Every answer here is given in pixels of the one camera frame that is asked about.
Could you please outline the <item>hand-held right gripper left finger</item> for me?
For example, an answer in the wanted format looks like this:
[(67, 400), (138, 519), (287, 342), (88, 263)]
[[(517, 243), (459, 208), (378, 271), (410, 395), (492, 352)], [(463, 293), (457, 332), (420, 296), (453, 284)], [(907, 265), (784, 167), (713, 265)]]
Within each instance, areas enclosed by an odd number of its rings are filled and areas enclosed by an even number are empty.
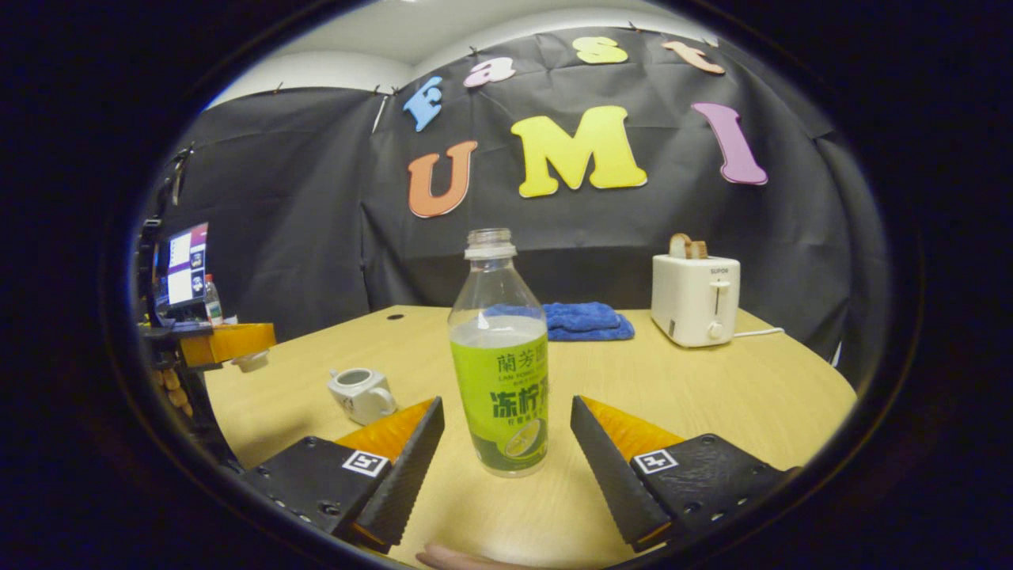
[(306, 436), (242, 474), (299, 522), (389, 553), (402, 541), (444, 432), (440, 397), (337, 440)]

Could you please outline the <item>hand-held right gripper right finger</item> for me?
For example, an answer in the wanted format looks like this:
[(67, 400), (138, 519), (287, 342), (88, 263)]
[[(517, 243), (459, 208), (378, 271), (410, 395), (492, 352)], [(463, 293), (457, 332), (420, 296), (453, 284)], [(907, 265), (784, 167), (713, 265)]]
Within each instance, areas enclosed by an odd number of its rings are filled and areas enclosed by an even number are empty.
[(714, 433), (683, 438), (582, 394), (572, 398), (569, 425), (637, 553), (727, 526), (799, 470), (777, 469)]

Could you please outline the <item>white floral teacup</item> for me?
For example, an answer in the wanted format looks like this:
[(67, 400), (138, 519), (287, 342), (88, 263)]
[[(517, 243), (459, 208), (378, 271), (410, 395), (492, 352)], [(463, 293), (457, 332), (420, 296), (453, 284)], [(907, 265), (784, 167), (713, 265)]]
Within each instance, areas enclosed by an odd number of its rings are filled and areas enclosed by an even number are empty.
[(368, 368), (330, 370), (327, 389), (352, 422), (366, 426), (399, 410), (386, 375)]

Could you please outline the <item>green label water bottle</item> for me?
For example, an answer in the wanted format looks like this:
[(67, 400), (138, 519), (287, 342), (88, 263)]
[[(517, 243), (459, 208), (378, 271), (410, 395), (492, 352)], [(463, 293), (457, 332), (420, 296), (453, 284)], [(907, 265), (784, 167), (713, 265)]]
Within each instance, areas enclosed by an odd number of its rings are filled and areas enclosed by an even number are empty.
[(448, 317), (453, 368), (479, 462), (497, 477), (541, 469), (548, 451), (548, 325), (514, 266), (506, 228), (472, 230)]

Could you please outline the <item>computer monitor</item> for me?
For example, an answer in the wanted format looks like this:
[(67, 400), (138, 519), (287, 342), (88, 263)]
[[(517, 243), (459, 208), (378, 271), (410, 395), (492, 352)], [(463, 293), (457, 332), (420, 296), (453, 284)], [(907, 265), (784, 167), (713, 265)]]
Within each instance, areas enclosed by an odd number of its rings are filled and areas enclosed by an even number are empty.
[(169, 235), (156, 296), (160, 321), (207, 321), (207, 231), (202, 222)]

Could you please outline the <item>blue towel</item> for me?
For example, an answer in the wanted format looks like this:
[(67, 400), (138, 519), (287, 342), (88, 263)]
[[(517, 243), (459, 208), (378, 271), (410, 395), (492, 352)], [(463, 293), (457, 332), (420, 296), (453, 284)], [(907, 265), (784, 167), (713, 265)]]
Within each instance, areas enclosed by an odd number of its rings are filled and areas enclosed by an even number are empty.
[(628, 318), (601, 302), (548, 303), (541, 307), (496, 303), (480, 311), (479, 331), (498, 333), (520, 343), (548, 340), (630, 340), (635, 329)]

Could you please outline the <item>white toaster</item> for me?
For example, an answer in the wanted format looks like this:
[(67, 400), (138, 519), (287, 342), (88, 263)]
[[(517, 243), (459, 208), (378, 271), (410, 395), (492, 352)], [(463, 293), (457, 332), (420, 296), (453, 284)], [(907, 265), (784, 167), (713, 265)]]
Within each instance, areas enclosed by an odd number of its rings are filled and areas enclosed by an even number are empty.
[(729, 257), (652, 259), (651, 318), (683, 348), (730, 343), (737, 329), (741, 264)]

